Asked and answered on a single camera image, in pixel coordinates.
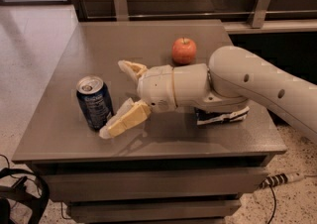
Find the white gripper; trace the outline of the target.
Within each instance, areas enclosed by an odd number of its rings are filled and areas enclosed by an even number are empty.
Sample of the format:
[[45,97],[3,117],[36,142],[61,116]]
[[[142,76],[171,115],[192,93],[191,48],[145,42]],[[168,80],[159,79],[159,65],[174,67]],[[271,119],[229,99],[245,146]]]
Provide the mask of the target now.
[[143,64],[127,60],[119,60],[118,65],[134,82],[139,82],[137,92],[142,100],[134,102],[131,98],[127,99],[117,114],[100,129],[102,139],[115,138],[143,123],[150,117],[151,108],[157,113],[174,111],[183,106],[203,109],[212,100],[205,63],[155,66],[149,70]]

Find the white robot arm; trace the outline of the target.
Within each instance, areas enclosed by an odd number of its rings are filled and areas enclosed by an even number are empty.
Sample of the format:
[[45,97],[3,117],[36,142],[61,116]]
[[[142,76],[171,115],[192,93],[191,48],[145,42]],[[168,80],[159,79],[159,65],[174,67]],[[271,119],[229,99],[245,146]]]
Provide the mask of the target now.
[[317,140],[317,85],[293,76],[244,49],[217,49],[209,62],[148,68],[120,60],[118,65],[137,85],[140,99],[128,99],[102,129],[103,139],[114,138],[153,113],[193,107],[199,125],[241,121],[253,100]]

